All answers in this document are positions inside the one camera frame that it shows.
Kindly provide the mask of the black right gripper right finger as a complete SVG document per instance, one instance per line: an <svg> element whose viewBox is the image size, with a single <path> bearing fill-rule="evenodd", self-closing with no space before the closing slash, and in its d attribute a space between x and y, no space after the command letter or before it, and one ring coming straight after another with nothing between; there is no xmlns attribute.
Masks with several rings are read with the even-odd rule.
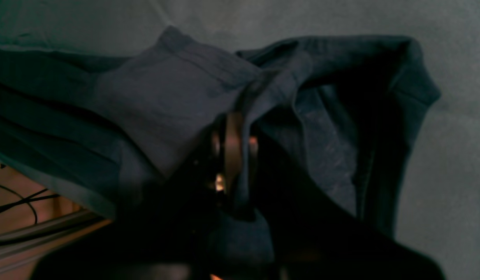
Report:
<svg viewBox="0 0 480 280"><path fill-rule="evenodd" d="M443 280L433 260L355 219L275 140L258 134L251 201L266 219L290 280Z"/></svg>

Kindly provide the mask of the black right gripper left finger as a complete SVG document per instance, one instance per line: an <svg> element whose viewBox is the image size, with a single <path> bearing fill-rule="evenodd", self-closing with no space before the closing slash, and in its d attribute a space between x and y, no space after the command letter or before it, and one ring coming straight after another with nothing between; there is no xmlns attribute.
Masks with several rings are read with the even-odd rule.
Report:
<svg viewBox="0 0 480 280"><path fill-rule="evenodd" d="M42 259L33 280L211 280L202 260L220 207L242 169L243 117L220 116L207 138L161 187L117 221Z"/></svg>

